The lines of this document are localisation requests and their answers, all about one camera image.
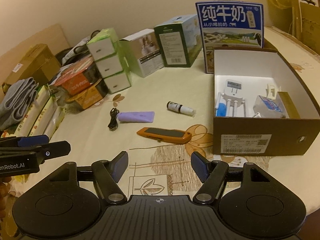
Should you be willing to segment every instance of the purple tube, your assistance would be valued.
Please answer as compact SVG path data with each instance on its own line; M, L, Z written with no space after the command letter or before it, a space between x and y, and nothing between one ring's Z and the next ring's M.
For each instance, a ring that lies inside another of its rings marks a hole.
M117 117L120 122L153 122L155 112L125 112Z

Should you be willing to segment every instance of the orange utility knife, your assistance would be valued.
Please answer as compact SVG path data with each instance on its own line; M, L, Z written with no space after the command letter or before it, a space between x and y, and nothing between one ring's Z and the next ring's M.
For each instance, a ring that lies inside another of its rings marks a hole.
M144 127L137 134L159 142L185 144L191 140L191 133L181 130L167 130L154 127Z

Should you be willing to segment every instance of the triangular cutout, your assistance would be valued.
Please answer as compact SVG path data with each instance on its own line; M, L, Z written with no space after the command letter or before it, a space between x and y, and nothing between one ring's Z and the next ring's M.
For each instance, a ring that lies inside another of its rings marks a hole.
M270 182L265 176L263 176L257 169L251 168L251 181L252 182Z
M70 169L65 168L62 171L60 171L57 175L52 177L50 179L51 182L54 181L68 181L69 180L69 175L70 175Z

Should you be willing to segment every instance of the cream tablecloth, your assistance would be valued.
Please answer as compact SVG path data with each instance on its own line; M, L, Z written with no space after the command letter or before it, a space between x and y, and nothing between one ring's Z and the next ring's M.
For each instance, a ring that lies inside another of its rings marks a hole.
M295 69L320 102L320 61L307 50L276 29L266 28L265 37L294 65ZM100 103L79 114L68 114L51 141L67 140L71 144L68 156L48 160L41 171L31 174L22 185L14 182L13 189L21 193L40 181L67 161L78 166L91 165L100 160L111 160L122 150L128 151L129 167L119 182L127 195L193 194L201 186L190 165L190 154L198 150L209 160L222 159L233 166L244 162L257 163L273 177L297 194L305 203L307 212L320 207L320 138L304 156L246 157L212 155L213 133L213 75L204 73L203 54L190 69L163 68L142 79L133 75L131 88L121 96L109 95ZM197 110L194 118L170 112L166 103L174 101ZM110 110L117 105L122 112L155 111L153 124L119 124L109 131ZM136 132L151 125L166 129L189 130L193 137L186 145L169 145L140 137ZM92 183L81 183L94 191ZM228 190L238 185L228 185Z

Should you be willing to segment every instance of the round hole in box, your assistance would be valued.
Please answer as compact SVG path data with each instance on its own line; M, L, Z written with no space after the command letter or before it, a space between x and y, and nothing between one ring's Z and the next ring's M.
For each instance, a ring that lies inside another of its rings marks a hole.
M300 136L297 140L298 143L300 142L304 142L306 140L306 137L305 136Z

